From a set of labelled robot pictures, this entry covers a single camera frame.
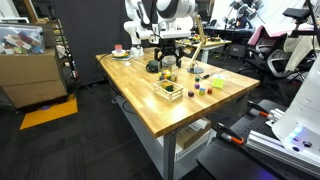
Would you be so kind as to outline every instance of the cup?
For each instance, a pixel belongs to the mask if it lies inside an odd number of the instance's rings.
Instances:
[[[122,53],[122,45],[121,44],[114,45],[114,48],[116,49],[116,53]]]

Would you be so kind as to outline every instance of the dark floor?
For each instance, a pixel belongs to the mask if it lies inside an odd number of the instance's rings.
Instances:
[[[243,66],[236,58],[212,57],[209,64],[228,70]],[[286,85],[290,99],[298,87]],[[108,85],[91,90],[78,91],[78,113],[22,131],[24,114],[0,105],[0,179],[162,179],[119,106],[111,103]],[[249,99],[259,102],[269,94],[257,88]],[[210,118],[227,122],[231,109],[232,104]],[[183,179],[213,178],[197,167]]]

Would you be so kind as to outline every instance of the yellow object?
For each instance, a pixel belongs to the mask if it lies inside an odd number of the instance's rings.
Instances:
[[[215,74],[213,76],[212,87],[223,88],[225,77],[220,74]]]
[[[37,110],[27,113],[23,119],[20,130],[56,120],[77,112],[77,99],[73,98],[73,95],[70,95],[68,101],[65,103],[52,105],[47,110]]]

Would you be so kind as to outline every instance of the carpet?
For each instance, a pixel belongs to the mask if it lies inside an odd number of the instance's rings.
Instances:
[[[73,95],[68,97],[67,102],[44,106],[37,111],[27,113],[22,121],[20,130],[26,129],[38,124],[49,122],[64,116],[78,112],[77,99]]]

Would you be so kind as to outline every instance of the wooden table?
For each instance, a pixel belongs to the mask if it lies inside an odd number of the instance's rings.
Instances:
[[[183,41],[176,41],[177,44],[184,44],[189,47],[198,48],[199,44],[192,44],[191,42],[183,42]],[[213,50],[219,47],[224,46],[225,44],[231,44],[231,41],[227,40],[221,40],[220,42],[213,42],[213,41],[207,41],[205,46],[202,48],[202,57],[201,62],[208,63],[208,55],[209,50]]]
[[[158,80],[157,74],[150,74],[145,67],[153,59],[154,49],[145,49],[144,56],[133,58],[130,61],[116,61],[111,55],[96,58],[108,74],[109,82],[113,82],[122,96],[115,99],[123,108],[125,100],[136,114],[124,111],[129,122],[139,136],[149,156],[162,174],[164,179],[179,179],[192,168],[197,166],[196,152],[189,153],[178,162],[174,162],[176,134],[179,128],[186,126],[204,115],[219,109],[221,106],[238,99],[237,107],[245,107],[246,95],[257,87],[259,81],[224,71],[226,76],[223,89],[213,89],[212,95],[200,96],[194,89],[195,74],[187,72],[191,59],[183,57],[182,66],[178,70],[178,83],[183,86],[183,98],[168,102],[153,93],[154,83]],[[205,73],[212,74],[221,69],[199,62]],[[212,77],[201,79],[201,87],[211,87]],[[194,91],[195,96],[188,97],[188,91]],[[164,147],[156,138],[163,136]]]

